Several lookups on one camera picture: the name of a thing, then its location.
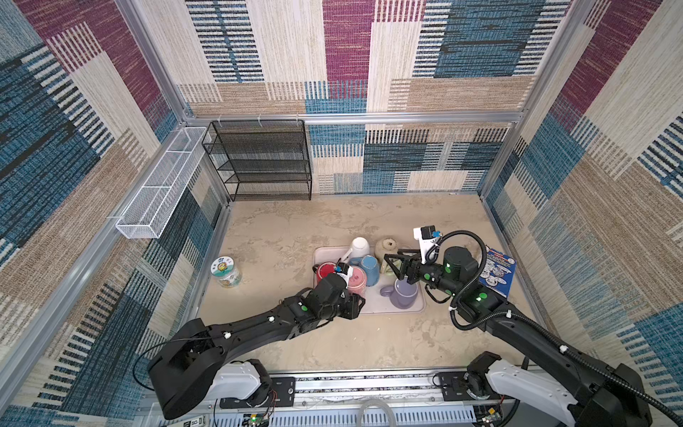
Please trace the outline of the pink patterned mug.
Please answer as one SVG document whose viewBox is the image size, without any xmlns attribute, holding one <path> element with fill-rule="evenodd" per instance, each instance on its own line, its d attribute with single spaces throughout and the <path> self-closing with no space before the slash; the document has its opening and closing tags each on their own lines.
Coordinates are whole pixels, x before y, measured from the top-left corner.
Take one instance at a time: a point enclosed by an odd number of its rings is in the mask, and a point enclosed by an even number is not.
<svg viewBox="0 0 683 427">
<path fill-rule="evenodd" d="M 355 295 L 365 296 L 367 277 L 366 272 L 359 266 L 350 267 L 348 290 Z"/>
</svg>

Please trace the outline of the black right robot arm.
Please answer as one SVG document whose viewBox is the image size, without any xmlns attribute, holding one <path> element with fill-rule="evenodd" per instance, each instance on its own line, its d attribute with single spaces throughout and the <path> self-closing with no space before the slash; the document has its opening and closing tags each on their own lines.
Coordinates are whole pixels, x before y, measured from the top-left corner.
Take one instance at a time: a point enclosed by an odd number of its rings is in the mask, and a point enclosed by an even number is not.
<svg viewBox="0 0 683 427">
<path fill-rule="evenodd" d="M 661 403 L 644 391 L 633 369 L 612 368 L 550 333 L 511 302 L 480 283 L 486 263 L 464 247 L 450 247 L 436 260 L 438 246 L 401 250 L 385 260 L 398 279 L 421 282 L 448 297 L 449 314 L 461 331 L 480 329 L 501 339 L 537 364 L 543 375 L 481 354 L 468 369 L 478 389 L 520 400 L 567 426 L 649 426 Z"/>
</svg>

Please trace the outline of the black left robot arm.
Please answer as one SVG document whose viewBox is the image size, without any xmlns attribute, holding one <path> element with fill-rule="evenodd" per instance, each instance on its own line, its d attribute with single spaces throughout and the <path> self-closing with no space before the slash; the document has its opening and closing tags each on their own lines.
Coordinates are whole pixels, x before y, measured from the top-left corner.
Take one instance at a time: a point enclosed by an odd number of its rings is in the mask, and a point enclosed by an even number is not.
<svg viewBox="0 0 683 427">
<path fill-rule="evenodd" d="M 207 326 L 200 318 L 183 325 L 148 364 L 165 419 L 184 416 L 206 398 L 219 369 L 270 343 L 291 340 L 333 321 L 355 320 L 366 304 L 343 277 L 331 274 L 315 288 L 286 297 L 275 308 L 244 320 Z"/>
</svg>

